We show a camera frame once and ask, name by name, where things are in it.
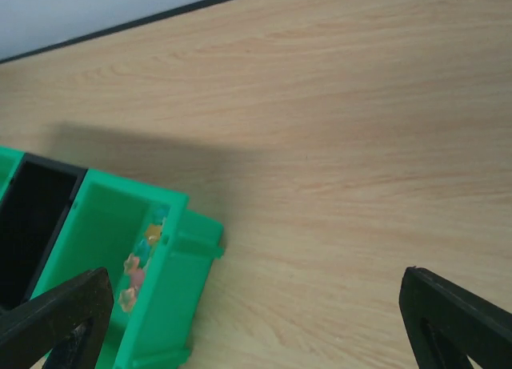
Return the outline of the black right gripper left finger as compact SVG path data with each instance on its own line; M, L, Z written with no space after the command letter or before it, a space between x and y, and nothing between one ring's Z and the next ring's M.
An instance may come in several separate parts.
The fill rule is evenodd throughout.
M107 269L82 272L1 315L1 367L94 368L114 305Z

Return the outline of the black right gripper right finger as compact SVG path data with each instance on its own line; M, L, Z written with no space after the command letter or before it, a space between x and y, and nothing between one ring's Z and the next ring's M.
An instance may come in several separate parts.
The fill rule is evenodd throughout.
M406 268L401 314L420 368L511 367L511 313L426 268Z

